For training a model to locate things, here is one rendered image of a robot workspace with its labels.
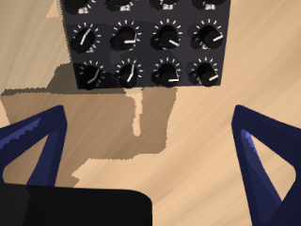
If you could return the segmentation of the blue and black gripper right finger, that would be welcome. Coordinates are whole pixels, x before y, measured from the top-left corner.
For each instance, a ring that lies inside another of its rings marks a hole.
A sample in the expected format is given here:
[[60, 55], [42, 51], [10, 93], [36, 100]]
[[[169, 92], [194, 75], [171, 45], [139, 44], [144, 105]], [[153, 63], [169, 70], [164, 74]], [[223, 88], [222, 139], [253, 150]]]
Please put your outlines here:
[[[231, 130], [252, 226], [301, 226], [301, 129], [236, 105]], [[261, 163], [251, 135], [295, 170], [295, 181], [283, 201]]]

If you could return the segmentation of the black knob box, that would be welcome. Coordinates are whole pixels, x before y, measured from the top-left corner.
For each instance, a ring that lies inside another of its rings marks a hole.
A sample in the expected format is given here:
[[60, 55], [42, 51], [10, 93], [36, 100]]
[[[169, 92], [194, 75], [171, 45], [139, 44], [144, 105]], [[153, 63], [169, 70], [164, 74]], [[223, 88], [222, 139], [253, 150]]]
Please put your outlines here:
[[231, 0], [61, 1], [78, 89], [221, 85]]

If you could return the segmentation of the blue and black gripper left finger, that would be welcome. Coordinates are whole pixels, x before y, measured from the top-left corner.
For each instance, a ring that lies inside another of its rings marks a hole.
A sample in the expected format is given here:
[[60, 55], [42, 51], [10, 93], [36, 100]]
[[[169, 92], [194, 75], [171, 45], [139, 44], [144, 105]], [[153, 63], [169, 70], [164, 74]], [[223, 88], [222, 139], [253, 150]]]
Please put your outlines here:
[[0, 128], [0, 182], [4, 168], [44, 137], [37, 166], [27, 185], [55, 186], [68, 122], [63, 105], [56, 105], [25, 120]]

